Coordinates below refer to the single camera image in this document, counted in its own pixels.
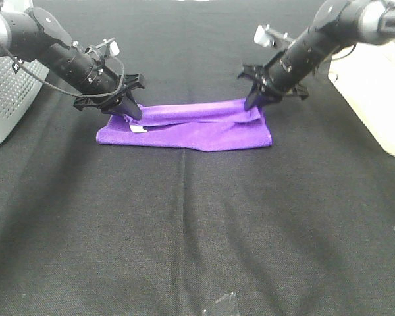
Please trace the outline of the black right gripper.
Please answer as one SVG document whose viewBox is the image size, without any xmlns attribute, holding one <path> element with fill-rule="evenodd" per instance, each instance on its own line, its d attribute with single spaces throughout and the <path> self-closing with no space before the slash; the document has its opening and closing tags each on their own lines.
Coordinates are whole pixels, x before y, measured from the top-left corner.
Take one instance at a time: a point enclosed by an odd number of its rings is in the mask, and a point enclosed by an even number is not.
<svg viewBox="0 0 395 316">
<path fill-rule="evenodd" d="M 244 101 L 244 110 L 254 107 L 265 107 L 280 103 L 285 97 L 299 97 L 305 100 L 309 97 L 308 88 L 297 83 L 288 91 L 282 92 L 273 86 L 270 78 L 264 75 L 265 67 L 262 65 L 242 65 L 238 78 L 245 78 L 252 82 L 251 90 Z"/>
</svg>

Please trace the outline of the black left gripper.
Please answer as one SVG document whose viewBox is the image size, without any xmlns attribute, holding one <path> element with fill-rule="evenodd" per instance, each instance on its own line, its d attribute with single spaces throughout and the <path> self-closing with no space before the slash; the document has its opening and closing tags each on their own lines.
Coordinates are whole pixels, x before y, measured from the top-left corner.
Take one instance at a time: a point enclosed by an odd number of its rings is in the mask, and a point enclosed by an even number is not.
<svg viewBox="0 0 395 316">
<path fill-rule="evenodd" d="M 138 88 L 145 88 L 143 74 L 125 74 L 119 76 L 114 90 L 107 92 L 108 96 L 77 97 L 73 106 L 79 111 L 95 108 L 103 114 L 120 117 L 126 115 L 134 120 L 141 120 L 142 110 L 132 96 L 132 91 Z"/>
</svg>

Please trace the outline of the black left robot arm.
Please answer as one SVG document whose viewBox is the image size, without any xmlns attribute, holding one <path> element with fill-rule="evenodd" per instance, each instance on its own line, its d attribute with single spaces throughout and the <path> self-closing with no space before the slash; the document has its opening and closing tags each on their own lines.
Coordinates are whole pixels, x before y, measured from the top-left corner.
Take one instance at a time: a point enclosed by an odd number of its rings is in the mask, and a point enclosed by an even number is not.
<svg viewBox="0 0 395 316">
<path fill-rule="evenodd" d="M 77 90 L 74 107 L 78 110 L 90 107 L 104 114 L 141 119 L 142 110 L 132 90 L 143 88 L 144 78 L 126 74 L 123 66 L 120 72 L 107 66 L 120 53 L 114 38 L 82 48 L 45 9 L 4 11 L 2 6 L 0 2 L 0 57 L 11 58 L 15 72 L 23 70 L 37 78 L 24 63 L 38 61 Z"/>
</svg>

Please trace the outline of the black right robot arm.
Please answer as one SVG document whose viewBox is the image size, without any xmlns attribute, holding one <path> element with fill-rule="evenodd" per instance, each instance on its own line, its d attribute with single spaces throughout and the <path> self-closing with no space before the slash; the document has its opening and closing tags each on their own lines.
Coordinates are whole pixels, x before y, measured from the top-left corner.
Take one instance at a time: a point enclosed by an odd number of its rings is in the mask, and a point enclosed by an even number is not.
<svg viewBox="0 0 395 316">
<path fill-rule="evenodd" d="M 325 1 L 297 38 L 260 25 L 253 40 L 278 53 L 264 65 L 244 65 L 241 78 L 253 85 L 244 109 L 278 103 L 285 97 L 307 99 L 301 81 L 328 57 L 358 43 L 384 45 L 395 39 L 395 1 Z"/>
</svg>

